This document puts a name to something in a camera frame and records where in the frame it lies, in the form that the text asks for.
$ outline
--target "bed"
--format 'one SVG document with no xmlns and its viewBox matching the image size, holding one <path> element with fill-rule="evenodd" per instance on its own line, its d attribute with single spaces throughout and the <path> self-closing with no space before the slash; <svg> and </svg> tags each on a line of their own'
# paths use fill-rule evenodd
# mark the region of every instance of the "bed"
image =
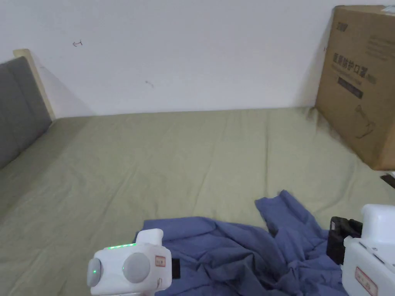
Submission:
<svg viewBox="0 0 395 296">
<path fill-rule="evenodd" d="M 314 108 L 38 116 L 42 129 L 0 171 L 1 295 L 89 295 L 88 260 L 132 242 L 145 219 L 265 227 L 254 200 L 282 189 L 324 228 L 395 204 Z"/>
</svg>

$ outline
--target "gray headboard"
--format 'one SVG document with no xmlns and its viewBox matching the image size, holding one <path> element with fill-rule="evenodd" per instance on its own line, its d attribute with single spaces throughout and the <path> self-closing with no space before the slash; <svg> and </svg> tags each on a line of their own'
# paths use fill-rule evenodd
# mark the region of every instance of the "gray headboard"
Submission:
<svg viewBox="0 0 395 296">
<path fill-rule="evenodd" d="M 40 137 L 51 118 L 25 57 L 0 65 L 0 169 Z"/>
</svg>

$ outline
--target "blue cloth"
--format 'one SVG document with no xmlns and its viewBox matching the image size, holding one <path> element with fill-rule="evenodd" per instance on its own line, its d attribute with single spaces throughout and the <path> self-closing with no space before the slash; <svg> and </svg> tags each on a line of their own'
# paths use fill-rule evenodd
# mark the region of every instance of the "blue cloth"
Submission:
<svg viewBox="0 0 395 296">
<path fill-rule="evenodd" d="M 270 233 L 203 217 L 145 221 L 181 261 L 181 279 L 156 295 L 347 295 L 325 254 L 328 231 L 293 196 L 255 205 Z"/>
</svg>

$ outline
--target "green led light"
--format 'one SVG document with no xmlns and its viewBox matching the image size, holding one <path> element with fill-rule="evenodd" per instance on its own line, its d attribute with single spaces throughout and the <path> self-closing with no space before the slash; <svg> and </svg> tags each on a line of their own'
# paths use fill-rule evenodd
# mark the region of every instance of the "green led light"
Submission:
<svg viewBox="0 0 395 296">
<path fill-rule="evenodd" d="M 131 247 L 131 246 L 133 246 L 133 245 L 136 245 L 136 244 L 115 245 L 115 246 L 113 246 L 113 247 L 108 247 L 107 249 L 117 249 L 117 248 L 123 248 L 123 247 Z"/>
</svg>

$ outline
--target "white wall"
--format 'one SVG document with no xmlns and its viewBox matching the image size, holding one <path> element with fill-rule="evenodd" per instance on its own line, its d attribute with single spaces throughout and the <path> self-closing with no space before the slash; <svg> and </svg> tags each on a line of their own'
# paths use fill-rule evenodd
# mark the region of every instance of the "white wall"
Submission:
<svg viewBox="0 0 395 296">
<path fill-rule="evenodd" d="M 34 53 L 57 117 L 313 105 L 332 8 L 368 3 L 1 0 L 0 59 Z"/>
</svg>

